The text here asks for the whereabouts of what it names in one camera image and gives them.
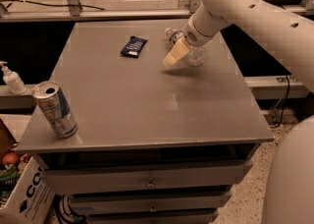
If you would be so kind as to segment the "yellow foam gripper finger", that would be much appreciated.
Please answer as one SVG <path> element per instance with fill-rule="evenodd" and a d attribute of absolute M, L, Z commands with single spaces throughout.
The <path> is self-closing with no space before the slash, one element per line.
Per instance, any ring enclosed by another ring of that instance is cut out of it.
<path fill-rule="evenodd" d="M 163 60 L 165 67 L 174 66 L 178 61 L 185 57 L 190 51 L 190 45 L 184 38 L 179 38 L 170 52 Z"/>

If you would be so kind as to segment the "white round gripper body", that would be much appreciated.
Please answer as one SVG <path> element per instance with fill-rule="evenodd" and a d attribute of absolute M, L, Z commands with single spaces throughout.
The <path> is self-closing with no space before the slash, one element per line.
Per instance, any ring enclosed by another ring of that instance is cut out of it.
<path fill-rule="evenodd" d="M 200 47 L 213 39 L 223 28 L 227 28 L 230 25 L 224 19 L 212 15 L 201 4 L 183 26 L 183 34 L 185 40 L 191 46 Z"/>

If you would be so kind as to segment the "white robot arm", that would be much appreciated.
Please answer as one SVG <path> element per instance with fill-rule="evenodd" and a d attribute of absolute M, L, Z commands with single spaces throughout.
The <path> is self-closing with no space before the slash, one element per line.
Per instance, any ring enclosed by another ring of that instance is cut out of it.
<path fill-rule="evenodd" d="M 235 25 L 314 91 L 314 22 L 263 0 L 201 0 L 163 61 L 173 66 Z M 281 141 L 269 171 L 261 224 L 314 224 L 314 116 Z"/>

